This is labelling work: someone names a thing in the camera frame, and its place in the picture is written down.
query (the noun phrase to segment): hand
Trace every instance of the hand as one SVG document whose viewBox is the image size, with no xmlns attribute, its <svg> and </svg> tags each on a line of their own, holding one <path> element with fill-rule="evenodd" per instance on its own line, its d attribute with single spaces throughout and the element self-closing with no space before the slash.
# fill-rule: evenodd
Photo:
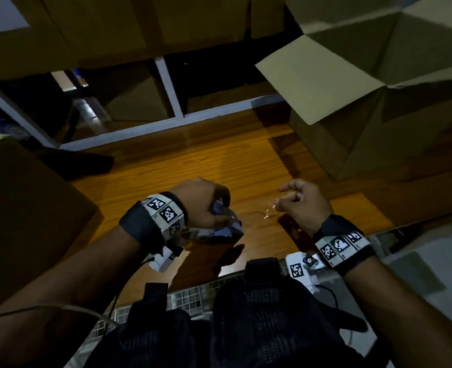
<svg viewBox="0 0 452 368">
<path fill-rule="evenodd" d="M 332 206 L 323 197 L 317 185 L 302 179 L 293 179 L 279 188 L 280 192 L 294 190 L 275 200 L 275 209 L 286 212 L 309 235 L 314 235 L 333 213 Z"/>
<path fill-rule="evenodd" d="M 226 186 L 217 185 L 203 178 L 186 180 L 170 192 L 180 199 L 189 215 L 188 227 L 221 229 L 233 223 L 233 217 L 211 213 L 214 201 L 222 199 L 229 207 L 231 196 Z"/>
</svg>

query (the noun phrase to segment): wooden surface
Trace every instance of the wooden surface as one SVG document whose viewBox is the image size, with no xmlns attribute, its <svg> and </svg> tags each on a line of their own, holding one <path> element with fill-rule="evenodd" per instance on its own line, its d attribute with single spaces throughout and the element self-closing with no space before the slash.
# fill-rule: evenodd
<svg viewBox="0 0 452 368">
<path fill-rule="evenodd" d="M 231 208 L 245 232 L 236 247 L 188 245 L 163 274 L 144 266 L 124 288 L 119 305 L 140 299 L 145 282 L 181 289 L 242 270 L 251 259 L 296 252 L 279 215 L 265 218 L 278 186 L 292 177 L 320 185 L 335 212 L 367 235 L 452 212 L 452 125 L 419 157 L 334 182 L 293 134 L 288 116 L 282 103 L 92 149 L 115 157 L 108 175 L 74 182 L 105 216 L 95 237 L 115 226 L 137 200 L 197 176 L 229 187 Z"/>
</svg>

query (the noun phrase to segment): white cable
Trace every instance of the white cable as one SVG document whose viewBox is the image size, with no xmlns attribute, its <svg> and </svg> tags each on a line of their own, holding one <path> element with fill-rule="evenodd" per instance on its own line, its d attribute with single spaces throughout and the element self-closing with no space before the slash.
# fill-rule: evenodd
<svg viewBox="0 0 452 368">
<path fill-rule="evenodd" d="M 117 322 L 115 322 L 114 320 L 110 319 L 109 317 L 107 317 L 103 314 L 97 313 L 96 311 L 93 311 L 91 309 L 87 309 L 86 307 L 75 306 L 75 305 L 59 305 L 59 304 L 32 305 L 32 306 L 27 306 L 27 307 L 21 307 L 19 309 L 5 311 L 3 313 L 0 313 L 0 317 L 17 314 L 17 313 L 22 313 L 22 312 L 30 311 L 33 309 L 45 309 L 45 308 L 62 309 L 62 310 L 74 311 L 77 313 L 89 314 L 89 315 L 96 316 L 99 319 L 103 319 L 105 322 L 112 324 L 115 327 L 118 326 Z"/>
</svg>

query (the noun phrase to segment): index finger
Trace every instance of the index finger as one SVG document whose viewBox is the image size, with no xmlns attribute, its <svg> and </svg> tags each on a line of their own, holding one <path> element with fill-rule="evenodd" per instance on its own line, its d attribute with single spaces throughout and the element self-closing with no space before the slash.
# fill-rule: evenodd
<svg viewBox="0 0 452 368">
<path fill-rule="evenodd" d="M 306 189 L 307 187 L 311 186 L 314 184 L 305 181 L 304 179 L 293 179 L 290 182 L 287 182 L 285 184 L 283 184 L 282 186 L 279 187 L 279 191 L 283 192 L 283 191 L 287 191 L 287 190 L 296 190 L 299 192 L 304 192 L 304 189 Z"/>
<path fill-rule="evenodd" d="M 228 208 L 231 203 L 229 189 L 226 186 L 215 184 L 214 199 L 217 200 L 219 198 L 223 201 L 223 205 Z"/>
</svg>

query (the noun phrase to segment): forearm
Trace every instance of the forearm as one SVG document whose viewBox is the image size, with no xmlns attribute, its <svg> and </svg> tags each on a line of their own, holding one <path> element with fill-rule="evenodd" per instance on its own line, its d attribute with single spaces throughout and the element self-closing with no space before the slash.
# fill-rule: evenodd
<svg viewBox="0 0 452 368">
<path fill-rule="evenodd" d="M 142 261 L 140 246 L 120 226 L 27 285 L 0 312 L 34 304 L 84 306 L 102 313 Z M 50 359 L 63 366 L 96 318 L 41 309 L 0 318 L 0 365 Z"/>
<path fill-rule="evenodd" d="M 452 322 L 373 256 L 344 276 L 401 366 L 452 366 Z"/>
</svg>

